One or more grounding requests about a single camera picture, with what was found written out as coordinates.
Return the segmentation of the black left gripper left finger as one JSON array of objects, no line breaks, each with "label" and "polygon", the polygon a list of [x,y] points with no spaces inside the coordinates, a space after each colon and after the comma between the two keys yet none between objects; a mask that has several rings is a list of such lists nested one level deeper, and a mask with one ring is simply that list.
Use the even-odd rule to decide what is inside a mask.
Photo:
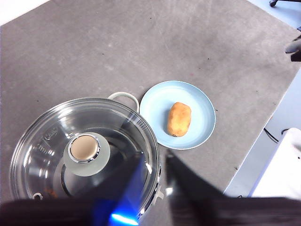
[{"label": "black left gripper left finger", "polygon": [[0,208],[2,226],[137,226],[143,157],[136,153],[79,198],[17,200]]}]

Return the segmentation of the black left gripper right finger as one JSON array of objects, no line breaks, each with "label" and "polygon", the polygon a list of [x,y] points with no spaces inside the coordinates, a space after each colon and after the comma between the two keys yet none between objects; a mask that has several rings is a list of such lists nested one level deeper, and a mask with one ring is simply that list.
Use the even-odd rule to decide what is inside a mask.
[{"label": "black left gripper right finger", "polygon": [[299,226],[301,202],[229,197],[166,153],[166,192],[175,226]]}]

